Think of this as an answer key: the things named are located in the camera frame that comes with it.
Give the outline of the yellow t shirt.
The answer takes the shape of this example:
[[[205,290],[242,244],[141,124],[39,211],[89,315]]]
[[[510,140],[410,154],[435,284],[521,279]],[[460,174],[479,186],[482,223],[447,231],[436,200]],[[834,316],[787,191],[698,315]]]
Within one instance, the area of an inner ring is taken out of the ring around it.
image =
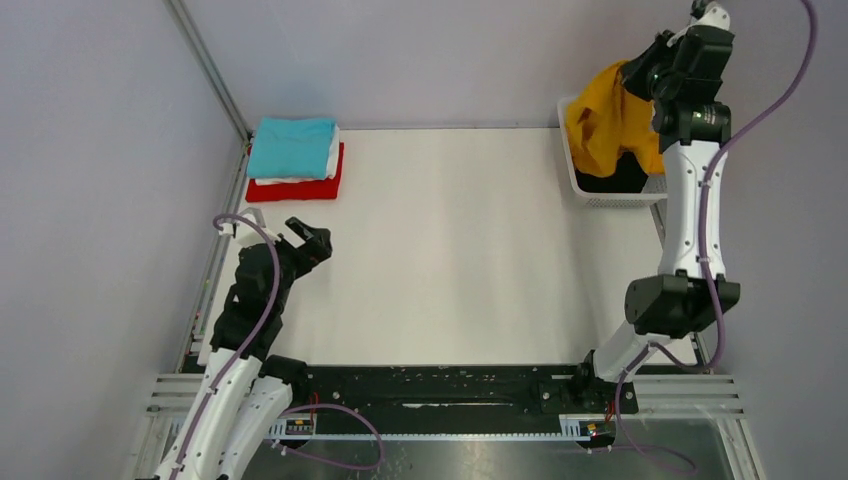
[[[625,89],[625,64],[620,60],[598,73],[564,110],[572,161],[581,173],[610,177],[625,153],[632,153],[648,175],[665,172],[652,128],[654,104]]]

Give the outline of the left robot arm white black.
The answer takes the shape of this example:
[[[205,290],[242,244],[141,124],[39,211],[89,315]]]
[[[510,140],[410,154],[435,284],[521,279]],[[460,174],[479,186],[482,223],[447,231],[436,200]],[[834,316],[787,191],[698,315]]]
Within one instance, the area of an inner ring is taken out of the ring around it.
[[[328,260],[331,232],[296,217],[302,241],[272,234],[259,212],[218,214],[213,226],[240,245],[234,281],[215,321],[201,385],[155,479],[240,479],[283,410],[309,401],[305,364],[270,352],[296,280]]]

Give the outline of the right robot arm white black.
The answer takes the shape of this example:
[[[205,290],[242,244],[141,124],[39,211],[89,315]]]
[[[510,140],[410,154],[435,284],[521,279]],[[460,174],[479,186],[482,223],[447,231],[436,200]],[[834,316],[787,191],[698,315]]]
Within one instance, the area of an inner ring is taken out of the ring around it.
[[[717,94],[733,50],[726,26],[664,31],[638,57],[607,68],[566,111],[575,167],[609,175],[630,154],[666,181],[667,218],[657,272],[626,290],[623,324],[591,350],[570,380],[571,398],[597,412],[653,353],[721,326],[737,304],[720,251],[720,187],[731,111]]]

